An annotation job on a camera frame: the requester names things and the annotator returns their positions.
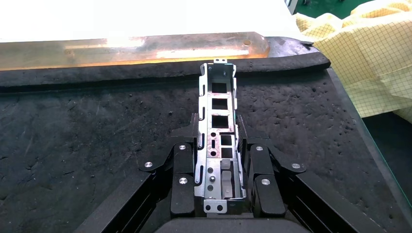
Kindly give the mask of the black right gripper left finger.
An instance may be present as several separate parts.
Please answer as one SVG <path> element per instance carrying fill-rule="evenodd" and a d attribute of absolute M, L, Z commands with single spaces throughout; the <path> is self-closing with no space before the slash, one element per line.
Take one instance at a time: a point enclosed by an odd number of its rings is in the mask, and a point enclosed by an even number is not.
<path fill-rule="evenodd" d="M 197 153 L 199 115 L 188 126 L 172 131 L 160 149 L 139 159 L 139 170 L 149 173 L 150 194 L 160 199 L 171 194 L 171 216 L 191 216 L 194 204 L 194 156 Z"/>

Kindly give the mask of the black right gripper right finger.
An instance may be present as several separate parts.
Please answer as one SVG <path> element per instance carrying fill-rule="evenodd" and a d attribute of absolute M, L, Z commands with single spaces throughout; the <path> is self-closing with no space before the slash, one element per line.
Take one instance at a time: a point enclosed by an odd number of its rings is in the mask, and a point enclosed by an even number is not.
<path fill-rule="evenodd" d="M 305 172 L 306 166 L 280 151 L 265 132 L 249 127 L 241 115 L 237 125 L 243 179 L 254 217 L 284 217 L 280 187 Z"/>

